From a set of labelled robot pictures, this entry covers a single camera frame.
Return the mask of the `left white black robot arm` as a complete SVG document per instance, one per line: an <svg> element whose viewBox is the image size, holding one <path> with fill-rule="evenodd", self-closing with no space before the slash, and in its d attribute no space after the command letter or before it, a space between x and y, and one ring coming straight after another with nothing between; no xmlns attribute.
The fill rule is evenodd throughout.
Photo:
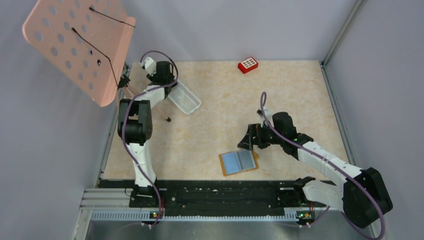
<svg viewBox="0 0 424 240"><path fill-rule="evenodd" d="M176 82L174 66L169 61L155 62L147 58L141 67L147 71L150 84L131 99L120 101L117 132L132 159L135 172L130 207L156 208L161 202L161 194L156 186L157 176L150 154L152 108L166 99Z"/></svg>

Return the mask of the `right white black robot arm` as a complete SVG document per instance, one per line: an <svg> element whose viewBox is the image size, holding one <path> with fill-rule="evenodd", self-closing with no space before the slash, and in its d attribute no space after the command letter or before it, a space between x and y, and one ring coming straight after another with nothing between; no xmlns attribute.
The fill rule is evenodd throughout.
<svg viewBox="0 0 424 240"><path fill-rule="evenodd" d="M299 206L318 202L337 209L356 227L364 229L390 212L393 203L383 177L375 168L363 169L341 160L323 149L307 134L297 132L287 112L277 112L271 121L249 124L237 147L252 150L271 145L296 160L318 170L331 184L314 177L299 178L294 183L293 200Z"/></svg>

